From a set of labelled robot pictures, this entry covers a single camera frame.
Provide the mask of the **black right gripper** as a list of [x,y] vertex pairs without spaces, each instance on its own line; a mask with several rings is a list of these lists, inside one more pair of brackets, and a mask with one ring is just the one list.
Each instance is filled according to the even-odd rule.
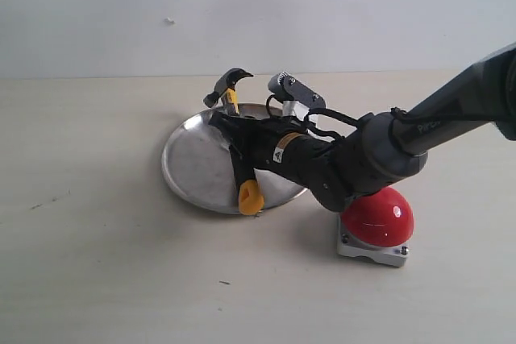
[[341,187],[331,153],[343,142],[336,133],[330,141],[310,135],[297,119],[256,119],[214,112],[208,124],[235,147],[246,144],[254,169],[270,171],[303,187]]

